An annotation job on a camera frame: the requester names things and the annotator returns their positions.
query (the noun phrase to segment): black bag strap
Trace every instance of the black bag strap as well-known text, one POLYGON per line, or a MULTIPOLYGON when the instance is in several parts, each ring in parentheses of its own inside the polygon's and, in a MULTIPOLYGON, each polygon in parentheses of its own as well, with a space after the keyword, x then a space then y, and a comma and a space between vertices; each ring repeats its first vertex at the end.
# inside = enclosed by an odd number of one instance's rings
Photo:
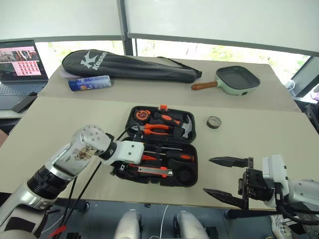
POLYGON ((172 60, 172 59, 169 59, 169 58, 166 58, 166 57, 163 57, 163 56, 158 56, 158 57, 159 57, 159 58, 164 58, 164 59, 170 60, 170 61, 176 63, 177 65, 181 66, 181 67, 184 68, 184 69, 191 69, 191 70, 193 70, 193 71, 196 72, 196 78, 200 78, 200 77, 201 77, 201 73, 202 73, 202 72, 199 71, 199 70, 196 70, 195 68, 192 68, 192 67, 190 67, 190 66, 186 66, 186 65, 184 65, 184 64, 182 64, 182 63, 180 63, 180 62, 174 61, 174 60, 172 60))

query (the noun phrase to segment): laptop keyboard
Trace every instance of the laptop keyboard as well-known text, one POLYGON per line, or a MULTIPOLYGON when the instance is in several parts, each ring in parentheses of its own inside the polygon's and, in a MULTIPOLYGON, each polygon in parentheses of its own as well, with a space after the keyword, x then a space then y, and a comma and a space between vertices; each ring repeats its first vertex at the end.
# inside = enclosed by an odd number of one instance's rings
POLYGON ((46 83, 41 84, 0 84, 0 96, 27 96, 31 92, 39 93, 46 83))

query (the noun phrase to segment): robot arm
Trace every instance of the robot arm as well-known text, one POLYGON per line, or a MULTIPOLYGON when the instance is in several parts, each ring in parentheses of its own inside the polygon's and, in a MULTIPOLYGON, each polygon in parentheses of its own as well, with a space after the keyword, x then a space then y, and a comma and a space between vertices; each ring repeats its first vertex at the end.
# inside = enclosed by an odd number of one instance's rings
POLYGON ((292 221, 302 224, 305 229, 310 225, 316 226, 305 230, 309 235, 315 228, 319 230, 319 183, 314 180, 290 180, 281 155, 263 158, 262 171, 254 169, 253 158, 218 157, 209 161, 227 167, 247 167, 238 183, 238 194, 242 198, 204 188, 212 197, 243 210, 249 209, 249 198, 260 200, 292 221))
POLYGON ((87 125, 76 131, 72 141, 51 157, 0 207, 0 232, 11 229, 12 223, 32 221, 32 225, 29 224, 32 228, 28 231, 36 233, 45 211, 54 204, 69 182, 83 171, 94 155, 99 156, 105 165, 115 161, 133 164, 141 162, 144 150, 142 143, 113 139, 96 125, 87 125))

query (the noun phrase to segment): wooden pan handle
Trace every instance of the wooden pan handle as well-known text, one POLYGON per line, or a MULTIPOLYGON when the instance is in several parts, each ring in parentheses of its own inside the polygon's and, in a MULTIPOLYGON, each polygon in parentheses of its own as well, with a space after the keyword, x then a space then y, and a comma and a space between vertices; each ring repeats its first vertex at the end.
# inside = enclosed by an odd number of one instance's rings
POLYGON ((194 91, 202 90, 205 88, 210 88, 210 87, 217 87, 218 82, 217 81, 212 81, 212 82, 207 82, 207 83, 197 83, 191 86, 191 89, 194 91))

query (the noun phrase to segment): laptop screen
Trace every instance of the laptop screen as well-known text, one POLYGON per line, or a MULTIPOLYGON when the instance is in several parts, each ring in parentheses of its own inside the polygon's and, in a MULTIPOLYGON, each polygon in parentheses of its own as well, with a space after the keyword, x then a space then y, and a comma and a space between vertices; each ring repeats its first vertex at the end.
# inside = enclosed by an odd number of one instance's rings
POLYGON ((0 82, 46 81, 33 40, 0 42, 0 82))

